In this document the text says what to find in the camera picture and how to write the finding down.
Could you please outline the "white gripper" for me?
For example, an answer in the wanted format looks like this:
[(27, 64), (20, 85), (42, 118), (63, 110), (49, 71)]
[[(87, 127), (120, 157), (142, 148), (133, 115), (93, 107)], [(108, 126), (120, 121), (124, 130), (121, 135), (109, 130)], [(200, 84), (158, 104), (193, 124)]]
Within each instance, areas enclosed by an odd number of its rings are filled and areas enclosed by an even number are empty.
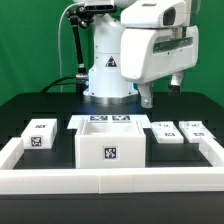
[(181, 92), (184, 72), (196, 65), (199, 33), (196, 26), (186, 29), (186, 36), (173, 38), (172, 29), (126, 29), (121, 38), (121, 74), (138, 84), (141, 106), (153, 106), (151, 81), (172, 75), (170, 96)]

